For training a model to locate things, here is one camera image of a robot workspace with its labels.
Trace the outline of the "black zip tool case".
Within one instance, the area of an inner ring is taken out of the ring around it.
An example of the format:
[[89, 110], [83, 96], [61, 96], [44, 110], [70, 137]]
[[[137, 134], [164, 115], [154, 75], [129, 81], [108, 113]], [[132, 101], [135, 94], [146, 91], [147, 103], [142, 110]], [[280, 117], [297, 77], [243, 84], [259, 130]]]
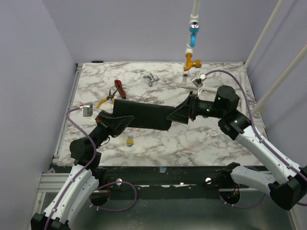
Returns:
[[171, 127], [172, 121], [167, 120], [166, 117], [174, 110], [175, 107], [173, 106], [116, 99], [114, 101], [113, 116], [134, 116], [128, 127], [167, 131]]

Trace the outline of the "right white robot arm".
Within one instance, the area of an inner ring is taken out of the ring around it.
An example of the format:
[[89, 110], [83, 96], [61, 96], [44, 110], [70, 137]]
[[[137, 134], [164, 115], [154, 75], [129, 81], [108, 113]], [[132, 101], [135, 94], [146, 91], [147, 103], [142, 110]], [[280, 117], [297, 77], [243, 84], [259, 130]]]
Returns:
[[231, 163], [222, 172], [221, 183], [230, 188], [242, 184], [268, 194], [284, 210], [290, 210], [307, 194], [307, 169], [283, 155], [237, 110], [239, 96], [230, 86], [221, 86], [213, 102], [204, 101], [192, 92], [166, 118], [187, 124], [196, 116], [218, 118], [221, 131], [249, 150], [269, 171], [254, 171]]

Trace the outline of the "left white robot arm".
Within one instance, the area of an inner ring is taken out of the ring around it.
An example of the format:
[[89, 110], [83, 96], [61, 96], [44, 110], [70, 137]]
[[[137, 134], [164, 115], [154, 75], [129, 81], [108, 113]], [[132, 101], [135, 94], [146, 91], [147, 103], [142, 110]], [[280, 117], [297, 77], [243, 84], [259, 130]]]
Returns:
[[106, 185], [103, 170], [98, 169], [101, 154], [97, 149], [111, 137], [119, 136], [134, 120], [133, 115], [113, 116], [100, 112], [96, 127], [86, 133], [71, 118], [68, 120], [84, 134], [70, 144], [70, 151], [76, 163], [71, 168], [64, 185], [50, 203], [30, 221], [33, 230], [69, 230], [82, 206], [96, 189]]

